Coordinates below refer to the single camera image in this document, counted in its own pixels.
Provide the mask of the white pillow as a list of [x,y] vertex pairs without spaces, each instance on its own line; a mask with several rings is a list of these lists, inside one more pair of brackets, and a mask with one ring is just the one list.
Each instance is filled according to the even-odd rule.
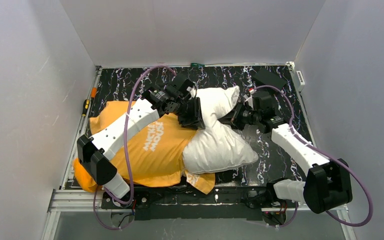
[[187,171],[193,174],[224,172],[259,159],[259,155],[240,134],[219,121],[219,118],[233,110],[240,93],[239,86],[201,88],[196,91],[205,129],[199,129],[182,152]]

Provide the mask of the orange printed pillowcase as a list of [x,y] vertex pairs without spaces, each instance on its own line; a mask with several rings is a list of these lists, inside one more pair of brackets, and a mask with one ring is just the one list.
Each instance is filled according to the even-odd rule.
[[[98,133],[127,111],[128,101],[108,101],[97,117],[89,119],[90,131]],[[181,177],[204,194],[215,186],[215,173],[194,174],[184,166],[183,151],[197,135],[196,130],[183,128],[177,116],[165,115],[149,124],[128,141],[129,162],[135,184],[146,187],[170,187],[180,183]],[[129,180],[123,147],[111,163],[118,173]],[[73,162],[74,177],[80,187],[94,192],[98,185],[76,158]]]

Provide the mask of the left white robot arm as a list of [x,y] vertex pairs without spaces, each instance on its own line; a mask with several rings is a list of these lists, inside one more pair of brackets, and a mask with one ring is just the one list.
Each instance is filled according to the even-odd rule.
[[128,152],[128,141],[148,125],[164,115],[177,116],[181,127],[191,130],[204,129],[200,98],[193,81],[177,74],[161,87],[149,87],[127,111],[109,126],[90,137],[81,135],[77,140],[78,161],[97,185],[104,187],[112,197],[121,200],[134,195],[130,160],[126,157],[129,182],[126,182],[111,163],[116,153]]

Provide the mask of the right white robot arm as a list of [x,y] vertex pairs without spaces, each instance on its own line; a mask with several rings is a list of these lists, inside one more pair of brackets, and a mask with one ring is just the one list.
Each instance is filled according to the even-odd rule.
[[271,141],[280,146],[306,173],[304,181],[280,178],[266,184],[265,190],[250,197],[251,201],[266,203],[290,200],[305,203],[320,214],[352,201],[350,173],[346,162],[334,162],[312,149],[293,126],[276,114],[275,99],[269,92],[251,96],[251,103],[240,101],[219,121],[234,130],[246,125],[257,126],[260,132],[271,134]]

